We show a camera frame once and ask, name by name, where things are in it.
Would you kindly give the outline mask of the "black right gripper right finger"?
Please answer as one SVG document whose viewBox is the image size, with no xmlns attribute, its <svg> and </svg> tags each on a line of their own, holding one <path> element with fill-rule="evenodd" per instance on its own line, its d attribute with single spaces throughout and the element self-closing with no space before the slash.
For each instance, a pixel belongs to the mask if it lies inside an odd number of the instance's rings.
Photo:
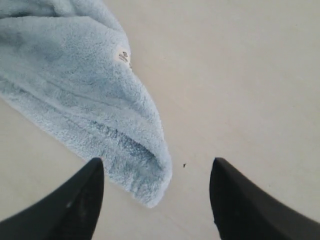
<svg viewBox="0 0 320 240">
<path fill-rule="evenodd" d="M 281 203 L 222 157 L 212 164 L 209 198 L 222 240 L 318 240 L 320 224 Z"/>
</svg>

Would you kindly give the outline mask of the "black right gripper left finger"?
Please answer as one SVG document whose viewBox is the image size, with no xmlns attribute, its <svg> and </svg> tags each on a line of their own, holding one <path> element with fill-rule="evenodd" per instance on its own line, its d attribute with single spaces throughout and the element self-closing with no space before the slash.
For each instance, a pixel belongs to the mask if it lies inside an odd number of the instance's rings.
<svg viewBox="0 0 320 240">
<path fill-rule="evenodd" d="M 90 240 L 104 196 L 104 167 L 91 159 L 37 203 L 0 222 L 2 240 Z"/>
</svg>

